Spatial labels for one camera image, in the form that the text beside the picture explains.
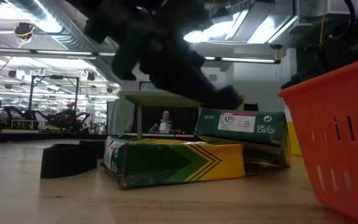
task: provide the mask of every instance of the wooden table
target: wooden table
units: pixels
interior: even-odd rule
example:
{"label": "wooden table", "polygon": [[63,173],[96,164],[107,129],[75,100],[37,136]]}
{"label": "wooden table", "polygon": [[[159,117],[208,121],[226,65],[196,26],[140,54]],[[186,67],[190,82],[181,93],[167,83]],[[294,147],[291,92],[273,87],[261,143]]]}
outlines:
{"label": "wooden table", "polygon": [[195,100],[169,93],[166,91],[120,91],[119,95],[119,112],[118,112],[118,135],[125,135],[125,116],[126,116],[126,100],[137,105],[137,137],[142,137],[142,108],[144,106],[160,106],[160,107],[188,107],[198,108],[200,103]]}
{"label": "wooden table", "polygon": [[77,142],[0,144],[0,223],[355,224],[316,201],[301,157],[253,177],[134,190],[103,169],[40,180],[42,149]]}

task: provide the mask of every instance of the orange plastic basket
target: orange plastic basket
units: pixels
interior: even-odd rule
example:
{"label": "orange plastic basket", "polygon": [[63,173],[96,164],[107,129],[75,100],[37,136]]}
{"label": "orange plastic basket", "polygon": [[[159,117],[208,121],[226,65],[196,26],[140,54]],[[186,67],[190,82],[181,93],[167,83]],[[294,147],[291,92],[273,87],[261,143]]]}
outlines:
{"label": "orange plastic basket", "polygon": [[316,198],[358,220],[358,62],[280,92]]}

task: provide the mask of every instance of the man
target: man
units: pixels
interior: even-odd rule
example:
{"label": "man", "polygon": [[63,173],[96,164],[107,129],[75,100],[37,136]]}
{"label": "man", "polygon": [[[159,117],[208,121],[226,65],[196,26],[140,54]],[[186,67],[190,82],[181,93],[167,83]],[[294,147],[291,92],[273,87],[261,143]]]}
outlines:
{"label": "man", "polygon": [[169,120],[169,111],[164,111],[162,113],[162,119],[154,124],[152,128],[150,128],[149,133],[163,133],[169,134],[172,130],[172,122]]}

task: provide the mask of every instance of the yellow object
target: yellow object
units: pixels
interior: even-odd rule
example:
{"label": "yellow object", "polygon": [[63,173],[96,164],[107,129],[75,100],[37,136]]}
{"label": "yellow object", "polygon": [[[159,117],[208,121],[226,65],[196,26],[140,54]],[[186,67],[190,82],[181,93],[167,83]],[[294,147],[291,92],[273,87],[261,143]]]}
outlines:
{"label": "yellow object", "polygon": [[[198,182],[207,180],[231,179],[245,177],[244,159],[242,156],[242,144],[224,144],[213,145],[205,142],[186,142],[170,139],[142,139],[134,142],[134,144],[166,144],[185,146],[186,150],[190,150],[196,155],[193,159],[200,157],[207,162],[200,166],[196,171],[187,176],[183,182]],[[185,152],[182,147],[171,147],[177,153],[183,154],[184,157],[191,155]],[[174,182],[176,176],[168,179],[167,182]]]}
{"label": "yellow object", "polygon": [[291,140],[291,154],[293,156],[301,156],[301,148],[299,146],[298,138],[296,136],[295,127],[292,121],[287,122],[288,125],[288,133],[290,134]]}

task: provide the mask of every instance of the green box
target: green box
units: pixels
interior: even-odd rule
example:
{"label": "green box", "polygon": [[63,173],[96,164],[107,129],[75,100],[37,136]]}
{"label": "green box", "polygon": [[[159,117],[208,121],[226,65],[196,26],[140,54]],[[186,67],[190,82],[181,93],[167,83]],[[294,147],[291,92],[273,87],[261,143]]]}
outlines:
{"label": "green box", "polygon": [[246,161],[290,166],[284,113],[202,109],[195,135],[210,144],[243,144]]}
{"label": "green box", "polygon": [[122,189],[246,177],[261,164],[244,162],[241,144],[108,137],[102,166]]}

